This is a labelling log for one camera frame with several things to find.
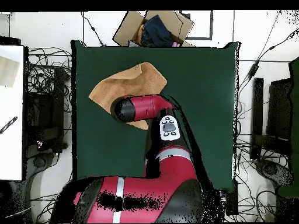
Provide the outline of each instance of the white floor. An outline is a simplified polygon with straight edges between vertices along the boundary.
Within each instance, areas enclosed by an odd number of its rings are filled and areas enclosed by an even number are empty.
[[[197,26],[196,30],[198,30],[198,34],[196,34],[197,31],[192,31],[192,36],[206,37],[208,27],[210,26],[210,19],[206,17],[207,13],[201,11],[190,11],[190,13],[191,20],[195,22]],[[123,11],[85,12],[85,16],[89,18],[99,37],[107,46],[117,45],[112,40],[112,37],[125,14],[126,12]],[[292,31],[298,28],[298,23],[295,21],[296,16],[292,16],[292,14],[293,12],[290,11],[279,14],[264,51],[283,41]],[[239,51],[239,82],[241,83],[254,63],[254,60],[257,59],[263,50],[276,16],[276,10],[214,10],[213,39],[210,41],[188,40],[188,42],[199,47],[224,47],[232,41],[241,42]],[[87,21],[84,21],[83,36],[83,20],[80,12],[13,13],[10,19],[10,29],[8,17],[0,15],[0,35],[10,35],[11,37],[19,38],[22,40],[22,44],[29,48],[58,47],[70,53],[71,40],[82,40],[87,46],[100,46],[97,36],[91,30]],[[298,36],[287,40],[263,56],[255,77],[261,77],[265,80],[265,102],[269,98],[268,91],[270,83],[275,80],[289,78],[288,62],[297,57],[299,57]],[[246,104],[246,109],[251,108],[251,96],[252,81],[246,85],[240,97],[240,101]],[[266,113],[267,104],[264,105],[264,132],[266,128]],[[70,114],[65,114],[65,128],[69,128],[70,117]],[[250,120],[251,112],[249,111],[246,113],[246,117],[241,120],[241,133],[250,134]],[[241,136],[239,138],[249,141],[248,136]],[[31,192],[32,198],[59,193],[63,185],[68,181],[72,167],[70,131],[65,136],[65,140],[68,142],[69,148],[60,154],[58,163],[45,172],[38,174],[34,179]],[[271,182],[258,175],[253,168],[247,168],[248,166],[240,167],[239,176],[250,187],[252,196],[256,197],[257,193],[267,189],[273,191]],[[244,183],[240,184],[238,188],[240,201],[243,198],[249,197],[249,190]],[[262,194],[259,200],[264,205],[275,205],[275,197],[268,193]],[[34,219],[47,203],[40,201],[32,203],[34,206]],[[249,206],[240,206],[239,211],[251,209],[251,205],[253,204],[255,204],[255,201],[253,202],[251,199],[241,201],[240,205]],[[256,214],[257,210],[254,208],[246,213]],[[49,217],[50,214],[45,213],[40,221],[47,221]],[[239,221],[246,219],[248,222],[254,222],[256,217],[242,214],[241,216],[237,216],[237,219]],[[273,216],[267,213],[266,220],[272,221]]]

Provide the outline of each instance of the cloth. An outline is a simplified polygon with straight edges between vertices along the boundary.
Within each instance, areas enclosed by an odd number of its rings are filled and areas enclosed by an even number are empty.
[[[159,15],[155,15],[144,24],[141,44],[145,47],[172,47],[171,33],[164,26]]]
[[[89,98],[111,114],[111,104],[118,97],[156,95],[166,84],[167,81],[161,73],[152,64],[144,62],[100,81],[90,93]],[[128,124],[143,130],[148,129],[145,120]]]
[[[177,43],[177,42],[173,42],[172,44],[172,47],[179,47],[180,46],[180,43]]]

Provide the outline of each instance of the blue fabric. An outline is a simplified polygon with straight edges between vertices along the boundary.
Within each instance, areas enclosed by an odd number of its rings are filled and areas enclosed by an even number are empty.
[[[144,24],[141,44],[146,47],[172,47],[171,32],[164,26],[159,15]]]

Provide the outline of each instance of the white stripe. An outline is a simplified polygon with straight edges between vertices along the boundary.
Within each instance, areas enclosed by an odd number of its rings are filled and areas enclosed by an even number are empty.
[[[160,154],[158,154],[156,158],[159,158],[159,160],[161,161],[170,156],[181,156],[191,161],[190,153],[185,151],[184,149],[178,149],[178,148],[165,149]]]
[[[124,194],[124,178],[119,177],[117,181],[116,196],[123,197]],[[113,221],[112,223],[120,223],[121,211],[113,212]]]
[[[121,215],[121,211],[114,212],[112,223],[120,223],[120,215]]]
[[[123,194],[124,194],[124,178],[119,177],[119,180],[117,181],[116,196],[123,197]]]

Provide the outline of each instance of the green mat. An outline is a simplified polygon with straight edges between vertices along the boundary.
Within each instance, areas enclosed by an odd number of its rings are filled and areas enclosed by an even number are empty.
[[[104,78],[150,62],[168,81],[162,94],[182,106],[210,180],[230,190],[238,46],[84,47],[76,41],[77,177],[142,175],[147,132],[116,122],[88,96]]]

